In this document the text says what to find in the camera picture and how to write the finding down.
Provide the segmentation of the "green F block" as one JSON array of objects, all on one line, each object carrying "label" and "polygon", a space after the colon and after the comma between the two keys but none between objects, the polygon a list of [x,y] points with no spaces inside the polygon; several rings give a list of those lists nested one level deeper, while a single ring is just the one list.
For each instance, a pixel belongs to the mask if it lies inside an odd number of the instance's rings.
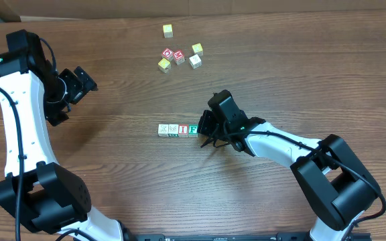
[{"label": "green F block", "polygon": [[188,136],[189,137],[198,137],[198,125],[189,125]]}]

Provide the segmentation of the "red I block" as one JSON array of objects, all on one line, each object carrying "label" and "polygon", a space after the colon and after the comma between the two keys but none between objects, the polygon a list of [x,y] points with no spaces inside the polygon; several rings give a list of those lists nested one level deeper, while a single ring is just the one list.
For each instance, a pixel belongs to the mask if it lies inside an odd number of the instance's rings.
[{"label": "red I block", "polygon": [[178,125],[178,136],[188,137],[189,136],[189,125]]}]

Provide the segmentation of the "white green picture block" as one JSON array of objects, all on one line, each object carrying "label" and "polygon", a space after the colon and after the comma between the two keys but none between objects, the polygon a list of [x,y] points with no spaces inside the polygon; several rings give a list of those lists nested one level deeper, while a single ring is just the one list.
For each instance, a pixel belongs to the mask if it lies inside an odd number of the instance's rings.
[{"label": "white green picture block", "polygon": [[168,136],[169,137],[179,137],[179,125],[178,124],[169,124],[168,125]]}]

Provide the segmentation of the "white blue picture block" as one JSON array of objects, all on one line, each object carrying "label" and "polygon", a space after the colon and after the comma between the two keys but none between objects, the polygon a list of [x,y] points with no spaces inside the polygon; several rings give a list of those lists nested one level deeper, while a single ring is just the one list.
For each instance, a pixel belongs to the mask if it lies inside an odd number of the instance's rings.
[{"label": "white blue picture block", "polygon": [[158,124],[158,136],[159,137],[168,137],[169,136],[169,125],[168,124]]}]

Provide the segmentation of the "plain white wooden block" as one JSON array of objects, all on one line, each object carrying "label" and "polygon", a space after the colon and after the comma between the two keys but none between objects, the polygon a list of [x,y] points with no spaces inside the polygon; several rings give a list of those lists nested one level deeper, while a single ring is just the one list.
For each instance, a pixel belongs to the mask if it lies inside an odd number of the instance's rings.
[{"label": "plain white wooden block", "polygon": [[189,63],[193,69],[197,69],[202,65],[202,60],[198,54],[189,57]]}]

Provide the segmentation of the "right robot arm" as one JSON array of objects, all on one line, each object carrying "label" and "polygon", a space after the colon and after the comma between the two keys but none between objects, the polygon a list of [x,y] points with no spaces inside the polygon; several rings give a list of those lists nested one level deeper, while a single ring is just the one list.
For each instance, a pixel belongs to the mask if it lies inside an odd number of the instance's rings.
[{"label": "right robot arm", "polygon": [[208,106],[198,127],[206,145],[217,147],[217,141],[222,141],[238,152],[268,158],[292,171],[317,216],[309,232],[295,234],[297,240],[370,240],[369,234],[355,234],[353,229],[382,216],[386,200],[343,138],[303,138],[262,118],[248,118],[228,90],[214,94]]}]

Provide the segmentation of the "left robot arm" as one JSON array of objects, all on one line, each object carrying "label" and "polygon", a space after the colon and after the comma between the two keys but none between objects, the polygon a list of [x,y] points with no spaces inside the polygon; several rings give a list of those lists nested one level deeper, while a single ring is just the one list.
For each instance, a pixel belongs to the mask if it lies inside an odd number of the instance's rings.
[{"label": "left robot arm", "polygon": [[24,29],[6,37],[0,54],[0,105],[7,146],[0,206],[15,229],[75,240],[130,240],[128,229],[93,205],[83,180],[57,161],[48,127],[68,119],[72,105],[97,90],[82,69],[58,71],[47,42]]}]

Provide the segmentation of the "yellow block left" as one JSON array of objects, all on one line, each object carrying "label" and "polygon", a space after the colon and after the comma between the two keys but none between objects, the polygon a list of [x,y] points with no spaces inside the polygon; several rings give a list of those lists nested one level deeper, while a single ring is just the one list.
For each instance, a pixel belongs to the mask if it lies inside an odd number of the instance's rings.
[{"label": "yellow block left", "polygon": [[163,72],[163,73],[168,73],[169,70],[171,69],[172,65],[171,62],[165,58],[162,58],[158,62],[158,68]]}]

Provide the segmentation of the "red M block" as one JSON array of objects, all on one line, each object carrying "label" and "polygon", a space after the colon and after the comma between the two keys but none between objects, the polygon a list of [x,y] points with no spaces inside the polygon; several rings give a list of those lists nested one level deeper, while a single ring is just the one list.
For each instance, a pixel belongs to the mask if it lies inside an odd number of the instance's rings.
[{"label": "red M block", "polygon": [[182,50],[178,50],[178,51],[174,52],[173,57],[174,57],[174,61],[177,65],[184,63],[186,60],[185,55],[182,52]]}]

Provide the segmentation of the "yellow block right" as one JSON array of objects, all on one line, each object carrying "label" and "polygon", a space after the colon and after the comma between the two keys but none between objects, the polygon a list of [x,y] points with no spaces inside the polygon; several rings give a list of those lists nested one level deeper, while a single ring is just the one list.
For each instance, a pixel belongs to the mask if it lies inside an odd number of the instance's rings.
[{"label": "yellow block right", "polygon": [[203,56],[204,50],[202,48],[201,43],[197,43],[197,44],[192,45],[192,50],[193,50],[195,55]]}]

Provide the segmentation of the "red O block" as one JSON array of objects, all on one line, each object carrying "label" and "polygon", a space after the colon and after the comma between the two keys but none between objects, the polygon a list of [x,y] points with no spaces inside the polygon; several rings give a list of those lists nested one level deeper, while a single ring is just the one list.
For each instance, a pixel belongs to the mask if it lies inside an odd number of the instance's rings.
[{"label": "red O block", "polygon": [[174,58],[174,52],[169,49],[169,48],[166,48],[163,52],[162,52],[162,58],[165,58],[166,60],[168,60],[169,62],[171,62]]}]

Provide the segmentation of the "far yellow wooden block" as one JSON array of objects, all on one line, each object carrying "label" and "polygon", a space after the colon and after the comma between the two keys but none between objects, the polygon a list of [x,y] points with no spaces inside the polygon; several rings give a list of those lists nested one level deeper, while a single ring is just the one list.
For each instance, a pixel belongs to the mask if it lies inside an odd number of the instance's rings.
[{"label": "far yellow wooden block", "polygon": [[162,29],[165,38],[171,38],[174,36],[172,24],[163,25]]}]

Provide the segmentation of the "cardboard wall panel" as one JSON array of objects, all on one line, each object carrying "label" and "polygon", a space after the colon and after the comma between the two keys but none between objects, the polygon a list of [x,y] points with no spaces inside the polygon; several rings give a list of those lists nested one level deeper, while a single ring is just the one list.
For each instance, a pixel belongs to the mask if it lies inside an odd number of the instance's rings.
[{"label": "cardboard wall panel", "polygon": [[0,21],[386,9],[386,0],[0,0]]}]

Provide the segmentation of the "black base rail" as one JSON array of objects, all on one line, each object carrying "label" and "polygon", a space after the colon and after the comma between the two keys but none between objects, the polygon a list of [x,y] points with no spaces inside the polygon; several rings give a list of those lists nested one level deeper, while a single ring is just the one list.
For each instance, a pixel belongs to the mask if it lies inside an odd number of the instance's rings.
[{"label": "black base rail", "polygon": [[137,241],[307,241],[307,232],[282,232],[266,235],[217,235],[217,236],[165,236],[163,234],[138,234]]}]

